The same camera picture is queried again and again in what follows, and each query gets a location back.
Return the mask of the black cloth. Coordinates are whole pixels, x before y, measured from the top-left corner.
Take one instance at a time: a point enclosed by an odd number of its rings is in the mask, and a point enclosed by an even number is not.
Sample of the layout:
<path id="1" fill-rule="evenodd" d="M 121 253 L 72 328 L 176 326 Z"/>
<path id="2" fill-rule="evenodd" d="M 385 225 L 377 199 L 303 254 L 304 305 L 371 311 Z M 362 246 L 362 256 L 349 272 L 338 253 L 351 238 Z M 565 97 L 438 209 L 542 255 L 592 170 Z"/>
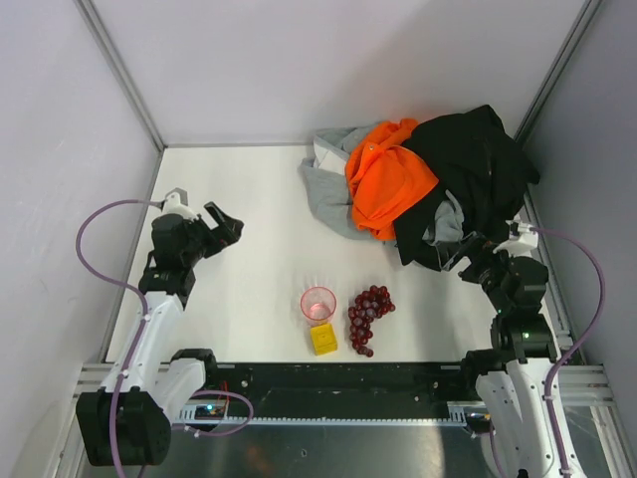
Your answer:
<path id="1" fill-rule="evenodd" d="M 529 185 L 540 175 L 507 135 L 492 107 L 418 124 L 402 147 L 415 153 L 438 184 L 394 222 L 401 264 L 439 271 L 472 233 L 496 244 L 509 236 Z"/>

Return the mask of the grey cloth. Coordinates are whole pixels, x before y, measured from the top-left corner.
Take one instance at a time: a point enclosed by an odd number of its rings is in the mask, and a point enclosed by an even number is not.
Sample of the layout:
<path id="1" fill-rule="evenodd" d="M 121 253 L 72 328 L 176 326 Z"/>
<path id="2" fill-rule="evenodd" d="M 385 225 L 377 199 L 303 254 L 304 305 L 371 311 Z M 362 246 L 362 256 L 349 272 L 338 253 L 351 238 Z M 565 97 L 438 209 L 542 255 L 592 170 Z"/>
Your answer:
<path id="1" fill-rule="evenodd" d="M 350 154 L 375 128 L 373 123 L 322 129 L 314 136 L 314 155 L 304 159 L 300 165 L 312 215 L 347 239 L 372 239 L 369 232 L 357 229 L 352 221 L 352 199 L 344 168 Z M 464 236 L 463 222 L 464 213 L 459 201 L 452 193 L 446 192 L 441 204 L 435 208 L 434 219 L 426 226 L 422 239 L 428 245 L 458 242 Z"/>

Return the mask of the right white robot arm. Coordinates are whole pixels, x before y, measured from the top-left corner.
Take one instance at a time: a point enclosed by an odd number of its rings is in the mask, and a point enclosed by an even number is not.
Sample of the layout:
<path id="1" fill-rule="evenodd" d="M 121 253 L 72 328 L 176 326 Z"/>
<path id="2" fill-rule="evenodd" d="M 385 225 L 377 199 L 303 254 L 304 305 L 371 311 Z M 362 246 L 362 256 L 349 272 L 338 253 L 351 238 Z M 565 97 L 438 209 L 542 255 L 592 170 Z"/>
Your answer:
<path id="1" fill-rule="evenodd" d="M 460 243 L 443 270 L 462 259 L 469 265 L 460 278 L 479 285 L 496 312 L 491 347 L 468 352 L 461 370 L 490 414 L 498 472 L 504 477 L 575 476 L 570 441 L 560 430 L 557 345 L 541 312 L 546 267 L 478 233 Z"/>

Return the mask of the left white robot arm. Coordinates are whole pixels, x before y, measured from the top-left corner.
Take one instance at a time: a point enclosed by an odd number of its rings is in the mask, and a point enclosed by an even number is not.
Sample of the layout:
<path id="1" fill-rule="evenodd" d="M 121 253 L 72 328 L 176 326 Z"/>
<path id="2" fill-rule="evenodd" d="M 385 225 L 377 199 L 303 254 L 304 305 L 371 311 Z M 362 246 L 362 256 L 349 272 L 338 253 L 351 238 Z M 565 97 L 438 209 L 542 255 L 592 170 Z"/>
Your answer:
<path id="1" fill-rule="evenodd" d="M 244 224 L 214 202 L 204 208 L 209 227 L 176 192 L 156 203 L 152 248 L 137 285 L 125 284 L 140 301 L 136 324 L 119 357 L 95 391 L 84 392 L 76 417 L 92 465 L 159 465 L 165 459 L 172 427 L 186 402 L 210 381 L 216 368 L 209 350 L 178 351 L 167 373 L 160 373 L 169 333 L 183 318 L 195 285 L 195 265 L 237 243 Z"/>

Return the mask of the orange cloth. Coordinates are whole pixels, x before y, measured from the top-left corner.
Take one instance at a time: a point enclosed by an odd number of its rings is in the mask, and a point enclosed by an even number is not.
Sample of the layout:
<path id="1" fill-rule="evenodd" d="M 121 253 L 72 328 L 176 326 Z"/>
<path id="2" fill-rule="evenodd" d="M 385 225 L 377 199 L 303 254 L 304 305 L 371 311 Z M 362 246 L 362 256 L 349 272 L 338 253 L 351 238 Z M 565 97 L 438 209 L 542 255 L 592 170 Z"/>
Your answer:
<path id="1" fill-rule="evenodd" d="M 439 183 L 420 156 L 402 145 L 417 125 L 416 119 L 380 123 L 345 165 L 353 224 L 376 240 L 395 239 L 394 220 Z"/>

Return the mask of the pink plastic cup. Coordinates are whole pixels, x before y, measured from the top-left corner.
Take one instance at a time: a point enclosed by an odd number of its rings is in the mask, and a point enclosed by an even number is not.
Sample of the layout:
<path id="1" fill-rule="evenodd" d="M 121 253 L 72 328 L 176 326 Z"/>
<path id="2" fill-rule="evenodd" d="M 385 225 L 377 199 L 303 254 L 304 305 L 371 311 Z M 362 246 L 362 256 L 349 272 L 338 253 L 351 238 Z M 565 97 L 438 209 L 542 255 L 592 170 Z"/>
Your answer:
<path id="1" fill-rule="evenodd" d="M 331 321 L 337 300 L 327 287 L 314 286 L 304 291 L 300 298 L 302 314 L 311 327 L 321 326 Z"/>

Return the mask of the red grape bunch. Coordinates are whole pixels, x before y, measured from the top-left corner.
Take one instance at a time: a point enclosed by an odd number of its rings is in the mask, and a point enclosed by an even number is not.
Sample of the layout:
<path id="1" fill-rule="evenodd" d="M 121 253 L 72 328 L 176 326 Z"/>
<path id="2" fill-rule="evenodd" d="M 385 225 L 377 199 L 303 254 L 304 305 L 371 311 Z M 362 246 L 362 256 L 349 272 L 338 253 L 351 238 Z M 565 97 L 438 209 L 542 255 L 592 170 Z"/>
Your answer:
<path id="1" fill-rule="evenodd" d="M 372 325 L 395 310 L 390 291 L 384 285 L 371 285 L 350 301 L 346 310 L 349 321 L 347 337 L 351 348 L 359 356 L 368 359 L 374 357 L 374 350 L 370 346 L 374 337 Z"/>

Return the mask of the yellow toy block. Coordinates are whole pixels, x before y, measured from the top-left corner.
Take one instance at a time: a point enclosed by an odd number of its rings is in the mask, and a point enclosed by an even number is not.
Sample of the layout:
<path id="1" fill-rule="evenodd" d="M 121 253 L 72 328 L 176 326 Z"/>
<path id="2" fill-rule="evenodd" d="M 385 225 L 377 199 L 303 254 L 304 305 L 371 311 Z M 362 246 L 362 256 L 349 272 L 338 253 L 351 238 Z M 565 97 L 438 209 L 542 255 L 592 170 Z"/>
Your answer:
<path id="1" fill-rule="evenodd" d="M 337 339 L 332 324 L 326 323 L 312 327 L 310 337 L 316 356 L 322 356 L 337 351 Z"/>

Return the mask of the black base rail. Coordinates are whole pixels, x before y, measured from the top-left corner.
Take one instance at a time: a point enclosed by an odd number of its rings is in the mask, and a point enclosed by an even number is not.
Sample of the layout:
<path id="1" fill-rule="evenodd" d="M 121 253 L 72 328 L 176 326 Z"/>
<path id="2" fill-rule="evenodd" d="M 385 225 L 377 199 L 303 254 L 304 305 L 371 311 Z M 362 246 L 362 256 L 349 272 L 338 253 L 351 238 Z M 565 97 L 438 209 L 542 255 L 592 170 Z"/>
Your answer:
<path id="1" fill-rule="evenodd" d="M 204 388 L 239 393 L 275 421 L 447 418 L 450 402 L 479 399 L 457 362 L 225 363 Z"/>

